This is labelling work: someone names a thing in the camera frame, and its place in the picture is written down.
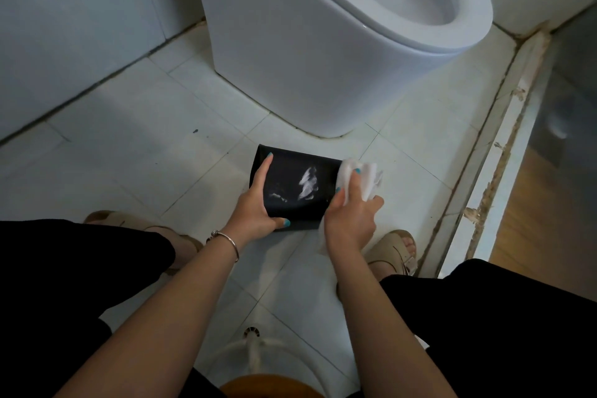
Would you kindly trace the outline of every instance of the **white stain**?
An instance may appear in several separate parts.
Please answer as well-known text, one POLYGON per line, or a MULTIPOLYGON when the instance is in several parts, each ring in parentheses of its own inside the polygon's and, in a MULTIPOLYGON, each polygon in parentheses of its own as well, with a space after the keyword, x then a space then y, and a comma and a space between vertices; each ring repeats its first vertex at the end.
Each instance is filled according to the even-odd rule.
POLYGON ((284 203, 286 203, 288 200, 284 197, 282 197, 281 195, 278 194, 269 194, 270 197, 274 197, 274 198, 279 198, 280 200, 282 200, 284 203))
POLYGON ((298 195, 298 199, 301 200, 304 198, 305 200, 311 200, 313 198, 312 193, 318 190, 317 187, 317 176, 315 176, 315 172, 317 169, 315 167, 309 167, 303 173, 303 177, 299 181, 299 185, 303 186, 303 190, 298 195))

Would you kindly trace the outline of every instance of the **person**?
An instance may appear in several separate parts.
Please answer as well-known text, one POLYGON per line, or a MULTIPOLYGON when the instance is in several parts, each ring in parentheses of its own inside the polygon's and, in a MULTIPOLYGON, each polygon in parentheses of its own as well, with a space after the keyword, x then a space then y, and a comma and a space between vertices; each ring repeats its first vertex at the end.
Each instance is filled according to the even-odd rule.
MULTIPOLYGON (((272 160, 205 246, 109 211, 84 224, 0 222, 12 243, 5 252, 4 354, 13 393, 223 396, 192 366, 244 247, 288 225, 263 205, 272 160), (101 313, 167 270, 178 272, 111 334, 101 313)), ((357 173, 343 206, 345 192, 330 203, 325 236, 362 386, 356 395, 570 394, 589 387, 597 304, 479 260, 443 280, 413 277, 416 245, 405 231, 384 236, 364 257, 383 200, 362 201, 357 173)))

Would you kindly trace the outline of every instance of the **white cloth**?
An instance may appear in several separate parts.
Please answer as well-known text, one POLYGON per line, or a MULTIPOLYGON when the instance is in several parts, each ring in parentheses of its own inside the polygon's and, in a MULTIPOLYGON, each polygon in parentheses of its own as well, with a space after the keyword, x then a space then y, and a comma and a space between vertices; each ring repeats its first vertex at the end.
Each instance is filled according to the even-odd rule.
MULTIPOLYGON (((383 171, 377 170, 376 163, 359 162, 356 159, 346 159, 340 164, 338 170, 338 177, 336 178, 336 189, 343 188, 346 190, 344 204, 348 203, 348 183, 350 181, 350 174, 354 169, 361 171, 361 198, 364 201, 371 200, 377 195, 377 189, 382 184, 383 171)), ((324 232, 325 217, 319 223, 319 253, 327 255, 328 251, 325 245, 324 232)))

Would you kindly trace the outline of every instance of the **person's left hand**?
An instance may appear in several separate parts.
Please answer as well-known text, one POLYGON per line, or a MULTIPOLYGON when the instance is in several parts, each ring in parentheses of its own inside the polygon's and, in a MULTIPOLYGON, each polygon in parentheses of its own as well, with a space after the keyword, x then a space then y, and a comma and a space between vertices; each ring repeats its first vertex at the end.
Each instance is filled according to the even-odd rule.
POLYGON ((263 184, 272 160, 273 154, 270 153, 255 172, 250 189, 238 197, 228 223, 220 230, 230 236, 238 248, 267 236, 276 228, 290 225, 288 219, 268 216, 263 205, 263 184))

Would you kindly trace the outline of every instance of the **forearm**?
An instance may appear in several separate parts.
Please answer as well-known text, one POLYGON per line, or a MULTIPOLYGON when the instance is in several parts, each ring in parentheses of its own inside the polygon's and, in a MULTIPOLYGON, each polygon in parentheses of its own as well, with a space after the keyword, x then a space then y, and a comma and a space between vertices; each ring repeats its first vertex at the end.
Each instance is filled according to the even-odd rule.
POLYGON ((334 246, 332 242, 328 248, 365 395, 455 397, 394 309, 358 247, 334 246))
POLYGON ((218 236, 147 300, 57 396, 177 396, 234 265, 218 236))

